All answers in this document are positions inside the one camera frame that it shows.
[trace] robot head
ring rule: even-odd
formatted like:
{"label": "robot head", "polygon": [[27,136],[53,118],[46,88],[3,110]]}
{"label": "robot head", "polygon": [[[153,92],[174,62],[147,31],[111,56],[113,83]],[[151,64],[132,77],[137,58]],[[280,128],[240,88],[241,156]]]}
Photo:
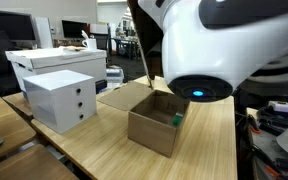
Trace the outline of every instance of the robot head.
{"label": "robot head", "polygon": [[216,101],[241,83],[251,93],[288,93],[288,2],[139,0],[139,5],[163,30],[164,78],[176,95]]}

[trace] green object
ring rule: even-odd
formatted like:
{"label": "green object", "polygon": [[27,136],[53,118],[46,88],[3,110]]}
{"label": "green object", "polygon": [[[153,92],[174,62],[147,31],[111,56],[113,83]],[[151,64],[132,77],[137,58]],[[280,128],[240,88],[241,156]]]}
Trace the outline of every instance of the green object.
{"label": "green object", "polygon": [[179,126],[182,122],[183,115],[180,113],[176,113],[174,118],[173,118],[173,125],[174,126]]}

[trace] open cardboard box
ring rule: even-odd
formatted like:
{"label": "open cardboard box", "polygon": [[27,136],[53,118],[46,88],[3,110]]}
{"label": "open cardboard box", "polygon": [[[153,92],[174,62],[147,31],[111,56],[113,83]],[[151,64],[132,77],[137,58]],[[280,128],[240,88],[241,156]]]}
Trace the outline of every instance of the open cardboard box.
{"label": "open cardboard box", "polygon": [[188,104],[173,94],[153,91],[129,111],[128,138],[171,157]]}
{"label": "open cardboard box", "polygon": [[[185,121],[189,101],[174,94],[151,90],[147,85],[130,82],[98,101],[129,111],[128,138],[166,157],[171,157]],[[173,124],[176,113],[177,125]]]}

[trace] white lid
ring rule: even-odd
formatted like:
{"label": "white lid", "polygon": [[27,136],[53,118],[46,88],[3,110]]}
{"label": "white lid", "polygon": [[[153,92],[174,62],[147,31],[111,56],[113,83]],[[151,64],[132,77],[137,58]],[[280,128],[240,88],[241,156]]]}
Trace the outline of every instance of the white lid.
{"label": "white lid", "polygon": [[70,70],[56,71],[24,78],[24,81],[35,84],[47,90],[54,90],[68,85],[76,84],[93,77]]}

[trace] blue light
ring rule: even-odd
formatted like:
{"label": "blue light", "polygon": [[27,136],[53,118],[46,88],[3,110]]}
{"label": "blue light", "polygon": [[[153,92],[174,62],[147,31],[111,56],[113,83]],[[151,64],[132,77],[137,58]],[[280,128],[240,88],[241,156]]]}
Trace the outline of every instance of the blue light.
{"label": "blue light", "polygon": [[203,96],[204,93],[203,93],[202,91],[194,91],[194,92],[193,92],[193,95],[194,95],[194,96]]}

